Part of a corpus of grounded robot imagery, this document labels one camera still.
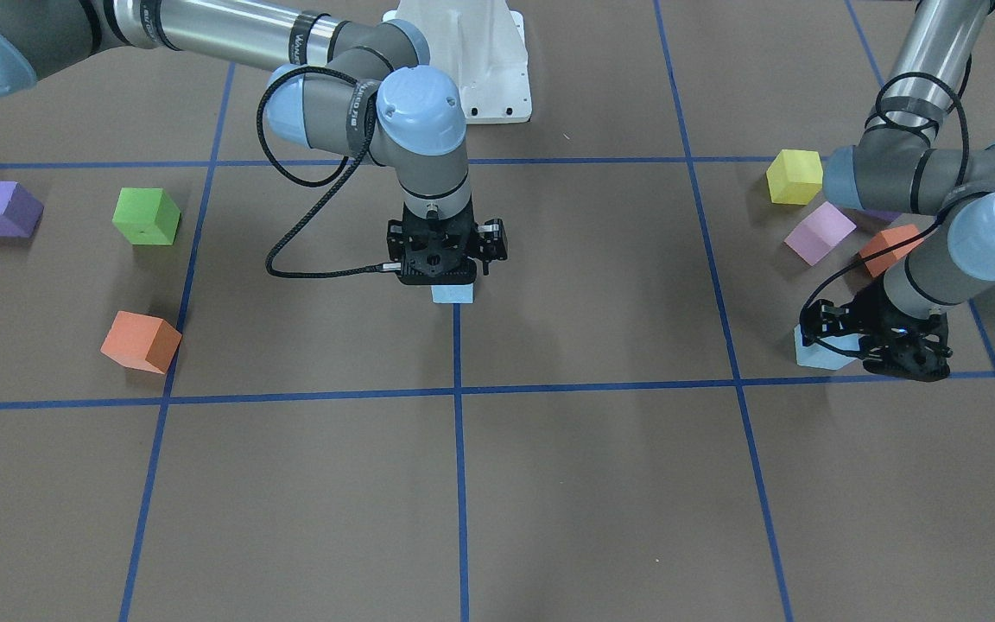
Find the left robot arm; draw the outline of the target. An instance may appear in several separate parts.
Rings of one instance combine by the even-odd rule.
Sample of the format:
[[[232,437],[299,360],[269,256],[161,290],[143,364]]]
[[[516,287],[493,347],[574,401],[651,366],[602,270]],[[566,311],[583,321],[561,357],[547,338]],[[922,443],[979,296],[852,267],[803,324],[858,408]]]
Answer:
[[[920,1],[858,144],[830,156],[826,200],[929,216],[907,255],[842,306],[812,294],[802,349],[860,359],[870,373],[950,375],[947,312],[995,286],[995,142],[973,152],[960,87],[992,1]]]

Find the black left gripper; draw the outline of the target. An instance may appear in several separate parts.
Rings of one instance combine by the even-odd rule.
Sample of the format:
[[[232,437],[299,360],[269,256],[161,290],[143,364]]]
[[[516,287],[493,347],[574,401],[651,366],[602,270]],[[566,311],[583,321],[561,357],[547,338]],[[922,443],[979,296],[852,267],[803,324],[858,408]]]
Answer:
[[[880,281],[836,306],[825,299],[806,303],[799,312],[799,344],[833,353],[863,353],[862,366],[882,377],[937,382],[950,378],[947,316],[929,311],[915,318],[893,304]]]

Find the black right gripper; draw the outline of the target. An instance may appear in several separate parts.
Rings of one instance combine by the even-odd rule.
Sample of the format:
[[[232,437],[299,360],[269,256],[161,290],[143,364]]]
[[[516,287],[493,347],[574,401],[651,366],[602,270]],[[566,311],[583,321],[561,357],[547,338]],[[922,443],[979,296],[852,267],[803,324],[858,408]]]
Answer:
[[[470,256],[477,237],[473,204],[458,215],[430,220],[408,209],[388,221],[386,241],[390,261],[404,286],[467,286],[478,276]]]

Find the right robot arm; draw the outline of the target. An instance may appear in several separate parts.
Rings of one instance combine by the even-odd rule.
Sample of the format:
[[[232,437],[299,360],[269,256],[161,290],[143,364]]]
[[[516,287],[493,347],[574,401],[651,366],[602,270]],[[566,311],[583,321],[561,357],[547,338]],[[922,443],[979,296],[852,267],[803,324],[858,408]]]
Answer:
[[[395,170],[402,217],[387,225],[390,260],[362,273],[395,273],[407,286],[470,286],[508,258],[498,218],[474,219],[465,110],[453,79],[430,62],[414,24],[339,20],[264,1],[0,1],[0,98],[32,88],[108,48],[168,48],[271,72],[256,127],[342,157],[326,193],[266,256],[282,249],[362,164]]]

